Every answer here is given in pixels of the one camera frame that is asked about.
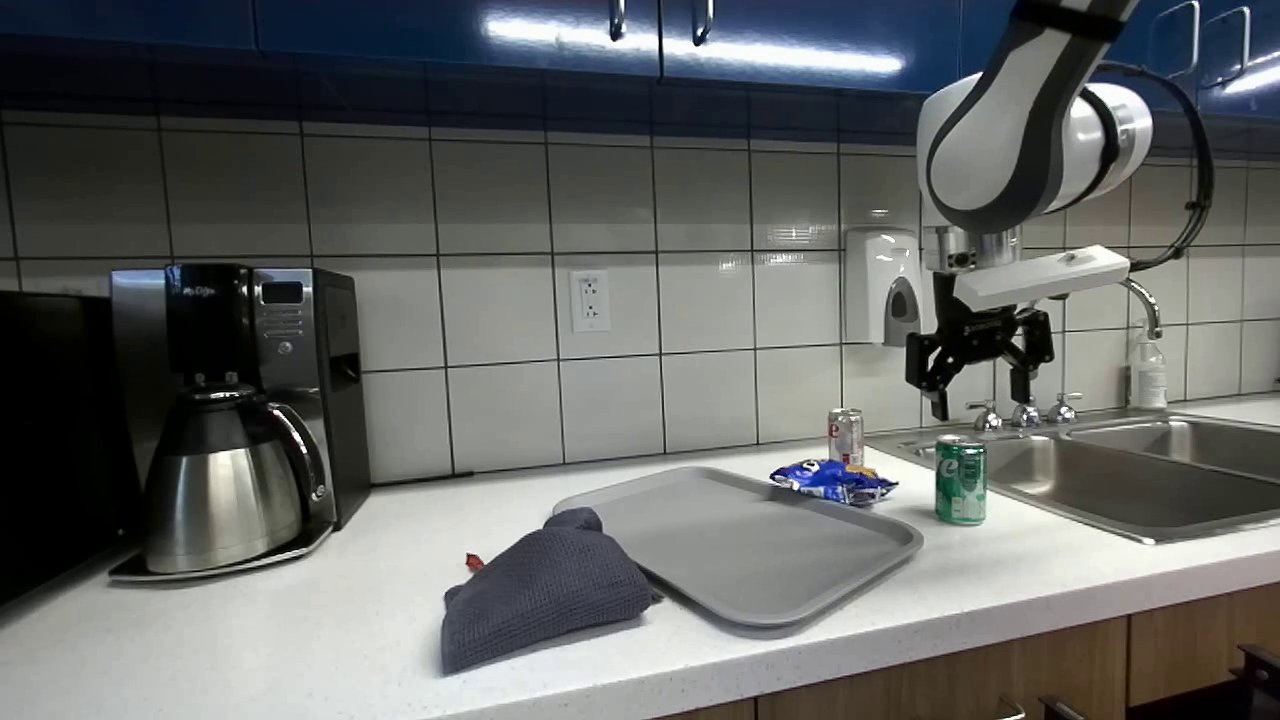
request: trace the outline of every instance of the soda can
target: soda can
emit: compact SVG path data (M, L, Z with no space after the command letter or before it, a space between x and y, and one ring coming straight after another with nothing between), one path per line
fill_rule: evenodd
M858 409L828 411L828 461L866 466L866 411Z
M990 520L990 446L970 436L938 439L938 520L984 523Z

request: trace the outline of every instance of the black coffee maker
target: black coffee maker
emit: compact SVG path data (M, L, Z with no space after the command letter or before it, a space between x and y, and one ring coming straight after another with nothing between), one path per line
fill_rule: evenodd
M331 523L331 488L304 420L262 390L262 280L244 264L165 270L169 409L146 484L146 563L189 577L262 560Z

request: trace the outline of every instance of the tile backsplash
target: tile backsplash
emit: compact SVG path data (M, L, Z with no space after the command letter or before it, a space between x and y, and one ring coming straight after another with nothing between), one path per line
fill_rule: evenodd
M1280 167L1224 158L1190 261L1144 277L1169 397L1280 375ZM1030 250L1154 255L1190 163L1023 228ZM824 139L476 133L205 115L3 115L0 289L97 291L117 264L326 264L359 284L378 478L819 439L832 402L872 430L930 420L901 346L844 344L839 241L920 216L914 152ZM609 320L577 314L603 277ZM1144 307L1075 291L1043 402L1119 402ZM1009 409L970 369L951 409Z

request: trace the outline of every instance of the kitchen counter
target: kitchen counter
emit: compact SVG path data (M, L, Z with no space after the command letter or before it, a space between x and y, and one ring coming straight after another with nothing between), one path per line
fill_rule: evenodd
M1280 422L1280 401L1193 402ZM588 462L381 488L315 555L254 577L141 588L92 570L0 623L3 716L661 716L906 661L1093 623L1280 579L1280 523L1133 542L994 494L990 523L931 520L931 471L869 450L879 507L923 531L914 563L788 632L740 632L665 599L476 673L439 676L443 588L557 500L675 462L740 476L819 446Z

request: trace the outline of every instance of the gray cloth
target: gray cloth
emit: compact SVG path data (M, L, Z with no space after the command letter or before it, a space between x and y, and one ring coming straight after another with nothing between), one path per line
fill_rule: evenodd
M644 570L603 535L602 514L572 507L443 590L439 664L465 673L570 632L637 619L650 602Z

